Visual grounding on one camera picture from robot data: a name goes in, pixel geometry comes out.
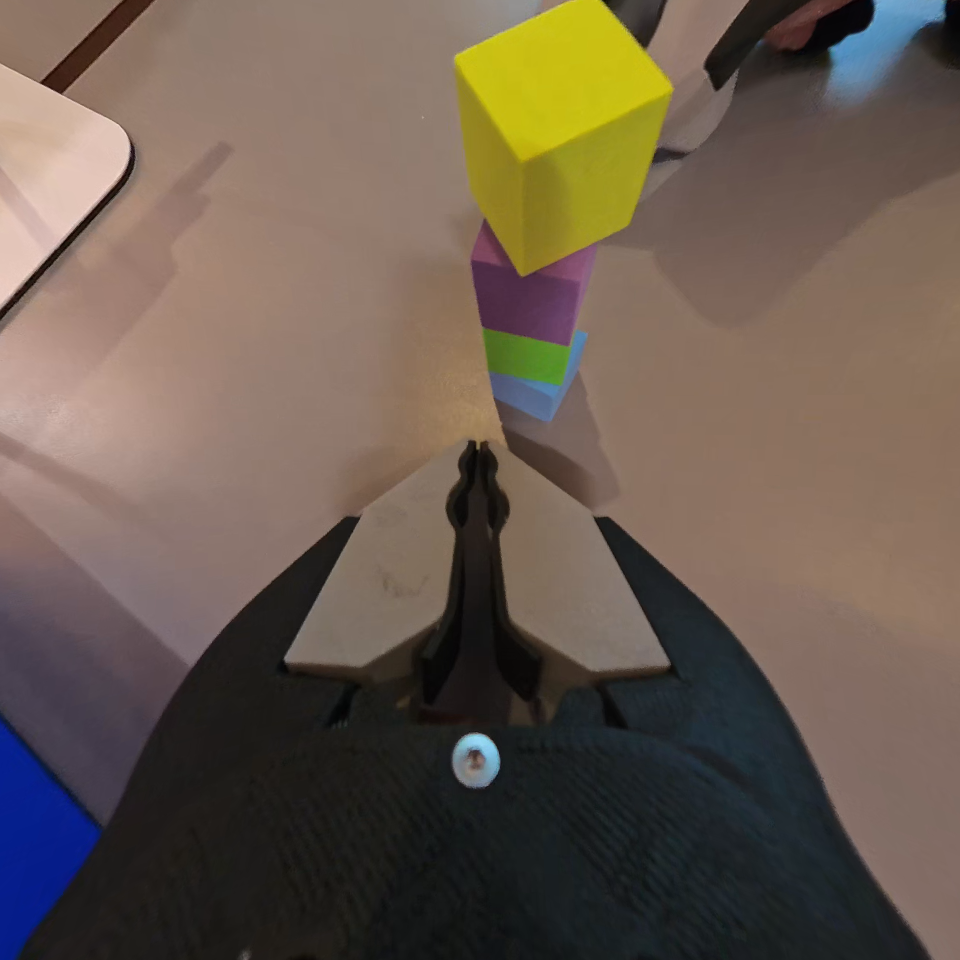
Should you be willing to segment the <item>purple foam cube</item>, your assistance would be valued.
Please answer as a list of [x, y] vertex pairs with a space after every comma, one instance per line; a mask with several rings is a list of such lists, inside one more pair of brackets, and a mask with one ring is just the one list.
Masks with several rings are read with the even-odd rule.
[[522, 276], [483, 221], [470, 256], [482, 328], [570, 346], [596, 253], [597, 246], [587, 246]]

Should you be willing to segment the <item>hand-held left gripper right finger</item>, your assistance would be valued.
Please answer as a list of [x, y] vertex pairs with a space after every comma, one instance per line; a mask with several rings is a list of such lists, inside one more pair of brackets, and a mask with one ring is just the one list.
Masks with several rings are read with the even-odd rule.
[[597, 517], [506, 447], [485, 442], [497, 666], [524, 702], [666, 673], [670, 660]]

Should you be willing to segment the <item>blue plastic bin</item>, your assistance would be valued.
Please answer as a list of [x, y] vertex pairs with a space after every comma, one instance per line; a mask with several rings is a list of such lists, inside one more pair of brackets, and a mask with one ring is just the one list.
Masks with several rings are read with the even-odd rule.
[[102, 828], [1, 721], [1, 957], [26, 944]]

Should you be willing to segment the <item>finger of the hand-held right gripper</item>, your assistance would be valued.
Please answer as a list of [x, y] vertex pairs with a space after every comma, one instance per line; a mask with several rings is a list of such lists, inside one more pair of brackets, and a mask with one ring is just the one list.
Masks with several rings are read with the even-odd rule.
[[674, 92], [655, 162], [682, 160], [718, 125], [724, 113], [720, 102], [730, 96], [716, 92], [706, 61], [746, 5], [745, 1], [660, 2], [646, 50]]
[[615, 16], [646, 49], [654, 39], [666, 4], [666, 1], [615, 1]]

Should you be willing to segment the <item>blue foam cube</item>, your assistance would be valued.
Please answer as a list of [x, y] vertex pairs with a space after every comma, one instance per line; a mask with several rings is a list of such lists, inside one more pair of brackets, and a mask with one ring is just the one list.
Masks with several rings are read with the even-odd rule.
[[559, 386], [488, 373], [494, 399], [537, 420], [552, 421], [579, 372], [588, 338], [589, 335], [582, 330], [574, 333], [566, 376]]

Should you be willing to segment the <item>yellow foam cube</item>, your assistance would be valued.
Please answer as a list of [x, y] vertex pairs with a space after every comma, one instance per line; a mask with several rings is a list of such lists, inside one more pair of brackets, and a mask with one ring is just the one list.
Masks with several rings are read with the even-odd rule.
[[673, 87], [605, 3], [561, 3], [453, 68], [469, 188], [520, 276], [629, 225]]

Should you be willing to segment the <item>person's right hand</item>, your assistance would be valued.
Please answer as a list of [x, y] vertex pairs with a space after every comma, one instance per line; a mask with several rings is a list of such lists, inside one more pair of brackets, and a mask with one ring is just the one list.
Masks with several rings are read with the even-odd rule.
[[846, 7], [849, 1], [810, 1], [781, 19], [763, 36], [777, 52], [796, 53], [811, 40], [817, 23]]

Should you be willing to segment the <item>green foam cube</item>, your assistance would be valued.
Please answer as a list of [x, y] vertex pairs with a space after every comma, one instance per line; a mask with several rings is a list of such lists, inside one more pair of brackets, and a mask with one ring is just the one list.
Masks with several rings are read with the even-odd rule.
[[490, 374], [560, 386], [567, 375], [573, 343], [561, 344], [482, 328]]

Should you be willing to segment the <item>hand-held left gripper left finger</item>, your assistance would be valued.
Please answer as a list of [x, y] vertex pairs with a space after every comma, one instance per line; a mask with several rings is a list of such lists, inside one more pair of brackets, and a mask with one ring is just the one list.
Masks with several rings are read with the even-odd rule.
[[441, 451], [361, 513], [284, 656], [288, 670], [432, 702], [462, 647], [478, 444]]

